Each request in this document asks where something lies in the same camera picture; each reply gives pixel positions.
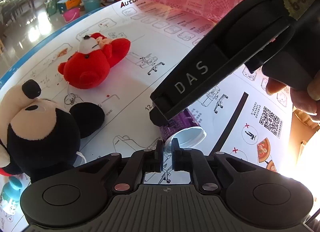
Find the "person right hand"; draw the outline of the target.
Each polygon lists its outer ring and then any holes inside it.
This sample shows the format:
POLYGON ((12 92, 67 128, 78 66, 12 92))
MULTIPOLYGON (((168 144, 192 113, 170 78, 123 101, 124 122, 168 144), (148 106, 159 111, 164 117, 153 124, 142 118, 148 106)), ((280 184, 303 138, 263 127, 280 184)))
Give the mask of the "person right hand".
MULTIPOLYGON (((266 92, 273 95, 285 88, 285 84, 269 78, 266 86, 266 92)), ((319 72, 315 78, 309 83, 306 91, 290 90, 291 101, 298 109, 310 116, 313 122, 319 123, 319 100, 320 100, 320 78, 319 72)))

